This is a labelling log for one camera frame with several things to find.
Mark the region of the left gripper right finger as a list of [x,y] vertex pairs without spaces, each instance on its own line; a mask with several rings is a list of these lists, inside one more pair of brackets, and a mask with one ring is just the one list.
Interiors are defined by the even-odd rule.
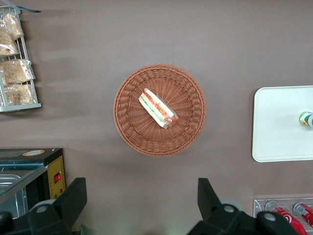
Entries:
[[222,203],[207,178],[198,179],[198,207],[202,216],[190,235],[253,235],[254,218],[229,203]]

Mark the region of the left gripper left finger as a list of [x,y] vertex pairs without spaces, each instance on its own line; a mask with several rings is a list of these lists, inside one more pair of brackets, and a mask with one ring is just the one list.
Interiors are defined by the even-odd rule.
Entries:
[[86,204],[86,179],[76,178],[53,203],[40,203],[28,213],[31,234],[70,235]]

